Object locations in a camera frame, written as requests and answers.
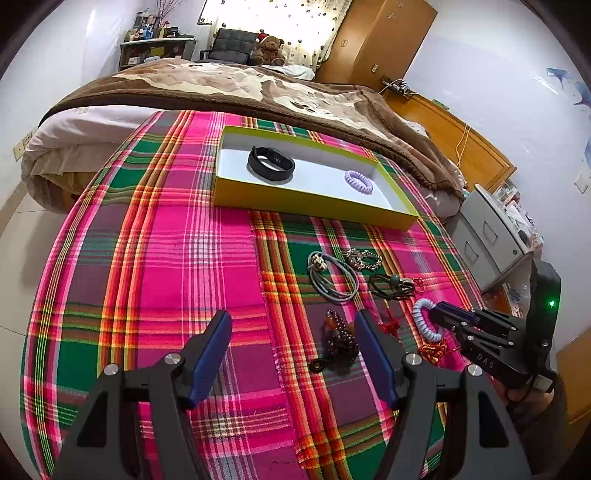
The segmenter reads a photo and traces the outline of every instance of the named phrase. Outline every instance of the white wall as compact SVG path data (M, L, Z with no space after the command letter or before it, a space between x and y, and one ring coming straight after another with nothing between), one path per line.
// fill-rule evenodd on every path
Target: white wall
M61 98L116 71L119 43L150 1L65 0L29 36L0 80L0 207L21 178L13 146Z
M573 185L591 135L574 80L564 90L546 68L580 76L548 28L518 0L428 0L439 12L405 78L490 140L516 166L545 239L543 259L562 277L555 347L591 326L591 189Z

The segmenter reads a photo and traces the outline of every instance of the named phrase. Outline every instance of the plaid blanket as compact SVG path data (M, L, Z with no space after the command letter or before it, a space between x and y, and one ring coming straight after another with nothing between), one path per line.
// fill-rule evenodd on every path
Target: plaid blanket
M232 315L230 347L210 396L190 415L212 477L366 478L361 465L377 465L395 415L376 399L361 358L347 378L307 372L326 311L305 279L307 252L373 248L384 256L385 271L423 278L429 298L478 305L478 289L444 230L412 182L380 156L421 213L409 232L213 207L225 125L359 152L283 124L192 111L159 112L121 146L64 222L31 313L21 404L25 442L42 478L53 472L105 365L151 365L202 332L219 308ZM341 312L351 320L362 306L376 315L382 308L363 282ZM408 317L409 308L403 304L400 315ZM415 348L414 325L402 323L401 340ZM445 361L464 364L456 353ZM440 449L444 412L437 411L426 471ZM160 478L150 412L141 406L140 414L152 474Z

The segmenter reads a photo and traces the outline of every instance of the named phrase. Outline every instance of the black fitness band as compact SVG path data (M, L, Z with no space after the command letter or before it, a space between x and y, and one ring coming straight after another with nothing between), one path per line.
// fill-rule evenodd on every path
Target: black fitness band
M260 157L265 157L268 161L277 165L281 170L274 170L273 168L267 167L261 160ZM267 180L287 180L293 174L296 169L295 162L284 154L275 150L275 148L267 147L252 147L250 155L248 155L248 166L256 174Z

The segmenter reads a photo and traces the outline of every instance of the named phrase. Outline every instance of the spiral hair tie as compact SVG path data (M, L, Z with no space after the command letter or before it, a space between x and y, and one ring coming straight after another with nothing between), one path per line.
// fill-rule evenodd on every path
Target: spiral hair tie
M423 318L422 309L433 309L435 308L435 304L429 299L419 299L413 305L413 320L414 323L417 325L418 331L421 333L423 338L430 343L437 343L440 341L443 336L439 332L434 332L431 330L427 324L425 323L425 318Z
M374 190L374 184L362 173L355 170L345 172L345 181L358 192L365 195L371 195Z

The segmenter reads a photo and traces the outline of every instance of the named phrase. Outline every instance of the green bead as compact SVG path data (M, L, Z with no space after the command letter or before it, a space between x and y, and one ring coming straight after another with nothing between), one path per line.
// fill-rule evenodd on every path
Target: green bead
M400 275L398 275L397 273L395 273L394 275L392 275L390 277L389 283L390 283L390 286L392 288L398 287L398 285L400 284Z

